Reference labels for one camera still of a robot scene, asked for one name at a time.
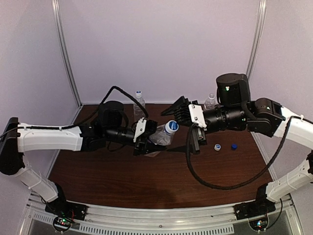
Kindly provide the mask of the Pepsi label plastic bottle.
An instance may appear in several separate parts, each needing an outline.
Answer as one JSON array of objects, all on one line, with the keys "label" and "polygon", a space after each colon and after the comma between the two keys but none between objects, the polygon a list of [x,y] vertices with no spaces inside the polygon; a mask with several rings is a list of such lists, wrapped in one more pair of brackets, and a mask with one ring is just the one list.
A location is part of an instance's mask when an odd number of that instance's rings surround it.
[{"label": "Pepsi label plastic bottle", "polygon": [[149,136],[148,138],[149,143],[163,146],[169,146],[172,143],[174,134],[168,135],[164,130],[164,126],[165,124],[158,126],[156,132]]}]

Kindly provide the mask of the white Pocari Sweat cap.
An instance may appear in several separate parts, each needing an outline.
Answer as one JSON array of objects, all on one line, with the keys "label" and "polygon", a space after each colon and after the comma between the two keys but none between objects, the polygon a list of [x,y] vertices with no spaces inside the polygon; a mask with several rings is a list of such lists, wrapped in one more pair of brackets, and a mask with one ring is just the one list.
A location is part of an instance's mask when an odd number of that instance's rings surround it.
[{"label": "white Pocari Sweat cap", "polygon": [[216,151],[220,151],[221,150],[221,145],[220,144],[215,144],[214,149]]}]

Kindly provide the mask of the clear bottle white cap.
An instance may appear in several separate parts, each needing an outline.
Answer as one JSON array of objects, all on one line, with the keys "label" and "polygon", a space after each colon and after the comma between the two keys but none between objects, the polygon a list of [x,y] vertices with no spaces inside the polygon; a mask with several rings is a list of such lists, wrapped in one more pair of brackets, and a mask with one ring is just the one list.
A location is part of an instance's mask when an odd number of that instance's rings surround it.
[{"label": "clear bottle white cap", "polygon": [[204,102],[204,108],[205,110],[211,110],[215,108],[215,105],[216,105],[215,95],[213,93],[210,93],[208,98]]}]

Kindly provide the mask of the blue bottle cap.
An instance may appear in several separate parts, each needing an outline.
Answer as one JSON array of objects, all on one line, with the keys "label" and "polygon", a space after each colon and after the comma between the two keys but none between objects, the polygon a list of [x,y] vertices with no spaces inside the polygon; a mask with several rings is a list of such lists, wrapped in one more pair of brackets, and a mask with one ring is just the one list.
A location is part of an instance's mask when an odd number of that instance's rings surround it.
[{"label": "blue bottle cap", "polygon": [[233,143],[233,144],[231,145],[231,149],[232,149],[232,150],[236,150],[237,148],[238,148],[237,144],[234,144],[234,143]]}]

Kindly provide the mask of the white Pepsi bottle cap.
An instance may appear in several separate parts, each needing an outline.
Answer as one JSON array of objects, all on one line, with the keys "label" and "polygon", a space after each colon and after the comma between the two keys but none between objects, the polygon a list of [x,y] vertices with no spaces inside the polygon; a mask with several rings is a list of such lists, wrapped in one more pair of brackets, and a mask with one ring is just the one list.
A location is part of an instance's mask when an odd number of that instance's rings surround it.
[{"label": "white Pepsi bottle cap", "polygon": [[175,120],[170,120],[165,124],[164,130],[168,135],[173,135],[179,130],[179,124]]}]

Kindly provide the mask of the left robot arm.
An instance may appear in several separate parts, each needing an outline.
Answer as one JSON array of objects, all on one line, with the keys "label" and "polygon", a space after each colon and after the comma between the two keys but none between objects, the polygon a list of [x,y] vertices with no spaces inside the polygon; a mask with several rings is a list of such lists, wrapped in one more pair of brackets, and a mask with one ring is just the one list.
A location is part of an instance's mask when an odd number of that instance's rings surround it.
[{"label": "left robot arm", "polygon": [[28,126],[18,118],[8,121],[0,137],[0,171],[18,177],[22,183],[38,193],[56,214],[70,210],[62,188],[23,162],[23,154],[32,150],[71,150],[91,152],[104,148],[108,142],[134,147],[134,155],[164,151],[165,146],[149,142],[157,130],[157,122],[141,118],[136,127],[123,126],[128,118],[118,101],[101,104],[97,117],[90,124],[72,127]]}]

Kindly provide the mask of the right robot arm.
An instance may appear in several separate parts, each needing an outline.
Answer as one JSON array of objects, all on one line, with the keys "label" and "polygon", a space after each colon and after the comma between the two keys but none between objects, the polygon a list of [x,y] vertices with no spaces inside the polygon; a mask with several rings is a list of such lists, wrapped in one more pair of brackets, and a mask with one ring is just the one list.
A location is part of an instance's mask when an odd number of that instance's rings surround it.
[{"label": "right robot arm", "polygon": [[[313,123],[268,98],[251,100],[245,74],[227,73],[216,79],[218,105],[203,110],[196,101],[180,97],[161,115],[173,115],[177,123],[189,128],[186,140],[187,166],[192,175],[191,153],[199,153],[206,144],[205,136],[223,130],[250,131],[282,141],[291,140],[308,148],[313,146]],[[275,203],[283,196],[311,183],[313,156],[294,170],[273,182],[260,186],[254,201],[234,206],[238,220],[264,215],[275,210]]]}]

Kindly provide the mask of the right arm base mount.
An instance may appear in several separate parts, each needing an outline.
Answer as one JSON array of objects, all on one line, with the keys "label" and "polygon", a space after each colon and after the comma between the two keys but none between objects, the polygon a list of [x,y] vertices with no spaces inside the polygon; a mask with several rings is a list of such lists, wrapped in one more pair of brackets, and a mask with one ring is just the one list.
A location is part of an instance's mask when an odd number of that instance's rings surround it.
[{"label": "right arm base mount", "polygon": [[275,203],[255,200],[233,206],[237,220],[248,219],[250,228],[256,232],[265,231],[269,226],[268,213],[276,210]]}]

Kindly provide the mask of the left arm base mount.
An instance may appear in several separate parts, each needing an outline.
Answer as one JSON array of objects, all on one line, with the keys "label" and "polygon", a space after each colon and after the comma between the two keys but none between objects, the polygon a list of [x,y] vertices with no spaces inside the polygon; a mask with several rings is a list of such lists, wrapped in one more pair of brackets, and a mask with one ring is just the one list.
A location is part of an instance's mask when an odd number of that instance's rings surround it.
[{"label": "left arm base mount", "polygon": [[87,206],[79,203],[72,203],[66,200],[64,195],[59,195],[54,201],[48,202],[41,197],[45,204],[45,211],[54,214],[56,217],[52,221],[52,226],[57,233],[67,232],[75,220],[84,221]]}]

